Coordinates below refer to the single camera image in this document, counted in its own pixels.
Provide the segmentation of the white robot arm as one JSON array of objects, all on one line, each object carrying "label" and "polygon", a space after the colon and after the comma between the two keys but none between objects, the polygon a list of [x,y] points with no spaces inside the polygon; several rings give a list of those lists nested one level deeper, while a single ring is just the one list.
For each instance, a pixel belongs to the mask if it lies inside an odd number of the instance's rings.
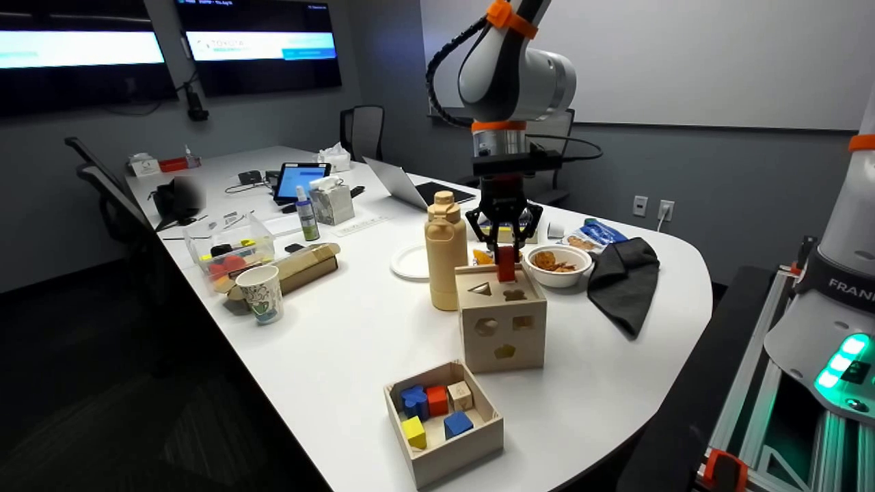
[{"label": "white robot arm", "polygon": [[457,71],[457,95],[471,114],[465,127],[473,137],[481,199],[465,219],[501,265],[518,260],[542,219],[542,207],[525,198],[521,177],[559,165],[557,153],[527,143],[527,127],[565,112],[577,92],[570,61],[531,47],[546,9],[550,0],[492,0],[425,66],[432,109],[461,127],[461,117],[442,109],[435,73],[461,42],[473,42]]}]

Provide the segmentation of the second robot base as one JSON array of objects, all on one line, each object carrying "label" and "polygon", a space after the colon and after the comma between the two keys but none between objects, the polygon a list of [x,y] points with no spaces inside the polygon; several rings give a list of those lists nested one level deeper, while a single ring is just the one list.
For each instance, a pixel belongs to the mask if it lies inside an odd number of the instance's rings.
[{"label": "second robot base", "polygon": [[[847,176],[821,240],[767,289],[730,393],[696,463],[696,492],[875,492],[875,92],[847,139]],[[808,465],[767,437],[803,389]]]}]

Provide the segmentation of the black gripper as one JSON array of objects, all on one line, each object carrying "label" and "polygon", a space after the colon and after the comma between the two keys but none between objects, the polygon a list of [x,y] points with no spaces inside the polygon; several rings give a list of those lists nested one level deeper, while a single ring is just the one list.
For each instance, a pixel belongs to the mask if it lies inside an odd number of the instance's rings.
[{"label": "black gripper", "polygon": [[539,169],[553,169],[557,159],[546,150],[476,155],[473,176],[477,177],[477,206],[465,213],[471,240],[477,244],[476,265],[495,263],[498,255],[488,240],[498,237],[501,224],[513,230],[513,260],[536,240],[542,207],[525,198],[521,181]]}]

